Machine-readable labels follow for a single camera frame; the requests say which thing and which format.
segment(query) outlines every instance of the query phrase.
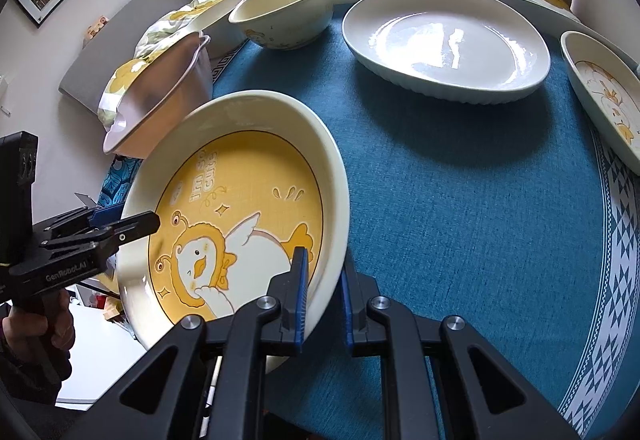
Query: metal bolt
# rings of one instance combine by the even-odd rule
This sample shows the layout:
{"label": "metal bolt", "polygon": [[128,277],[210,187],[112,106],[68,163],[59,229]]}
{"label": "metal bolt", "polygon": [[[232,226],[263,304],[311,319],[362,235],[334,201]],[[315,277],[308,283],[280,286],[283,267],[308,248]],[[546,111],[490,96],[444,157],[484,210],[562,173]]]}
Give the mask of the metal bolt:
{"label": "metal bolt", "polygon": [[258,298],[258,301],[256,301],[255,304],[263,310],[268,310],[276,306],[276,298],[271,297],[270,295],[263,295]]}
{"label": "metal bolt", "polygon": [[385,308],[389,308],[391,306],[391,300],[388,297],[384,297],[383,295],[377,295],[371,298],[371,306],[373,308],[377,308],[378,310],[384,310]]}
{"label": "metal bolt", "polygon": [[465,320],[459,315],[450,315],[444,320],[444,324],[451,330],[462,330],[465,327]]}
{"label": "metal bolt", "polygon": [[187,330],[195,330],[202,324],[202,317],[196,314],[189,314],[180,319],[180,325]]}

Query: duck beak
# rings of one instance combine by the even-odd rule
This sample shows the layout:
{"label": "duck beak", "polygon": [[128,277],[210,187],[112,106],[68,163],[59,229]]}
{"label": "duck beak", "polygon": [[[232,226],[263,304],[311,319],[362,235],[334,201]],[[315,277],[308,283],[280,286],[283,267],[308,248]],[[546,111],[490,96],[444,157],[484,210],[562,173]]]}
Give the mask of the duck beak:
{"label": "duck beak", "polygon": [[204,268],[207,266],[207,257],[196,261],[193,264],[193,279],[198,279],[204,272]]}

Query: duck tail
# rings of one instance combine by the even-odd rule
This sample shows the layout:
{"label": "duck tail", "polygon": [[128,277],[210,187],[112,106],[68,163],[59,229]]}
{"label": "duck tail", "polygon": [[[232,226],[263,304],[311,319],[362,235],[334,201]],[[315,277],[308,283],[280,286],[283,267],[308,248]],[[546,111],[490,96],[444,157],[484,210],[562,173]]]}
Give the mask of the duck tail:
{"label": "duck tail", "polygon": [[309,261],[314,259],[311,248],[314,246],[314,239],[309,235],[309,229],[306,224],[300,224],[293,230],[291,237],[286,242],[280,242],[282,248],[287,253],[289,261],[293,259],[293,249],[296,247],[305,247],[309,253]]}

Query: headboard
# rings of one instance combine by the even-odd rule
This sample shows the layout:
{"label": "headboard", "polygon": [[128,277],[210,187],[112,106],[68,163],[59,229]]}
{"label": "headboard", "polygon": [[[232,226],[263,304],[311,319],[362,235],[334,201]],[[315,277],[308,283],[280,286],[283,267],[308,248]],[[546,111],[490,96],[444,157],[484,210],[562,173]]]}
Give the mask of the headboard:
{"label": "headboard", "polygon": [[102,91],[156,20],[192,0],[132,0],[96,34],[60,81],[59,90],[96,113]]}

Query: triangular cutout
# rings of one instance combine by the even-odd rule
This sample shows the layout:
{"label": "triangular cutout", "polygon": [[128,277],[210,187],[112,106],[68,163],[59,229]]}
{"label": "triangular cutout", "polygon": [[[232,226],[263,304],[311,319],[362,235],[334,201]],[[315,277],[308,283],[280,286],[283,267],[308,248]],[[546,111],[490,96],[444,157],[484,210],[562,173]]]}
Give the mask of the triangular cutout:
{"label": "triangular cutout", "polygon": [[469,348],[482,394],[492,414],[504,413],[524,404],[524,395],[478,348]]}
{"label": "triangular cutout", "polygon": [[158,409],[166,380],[171,373],[178,348],[171,346],[162,352],[156,360],[120,395],[123,406],[132,407],[151,415]]}

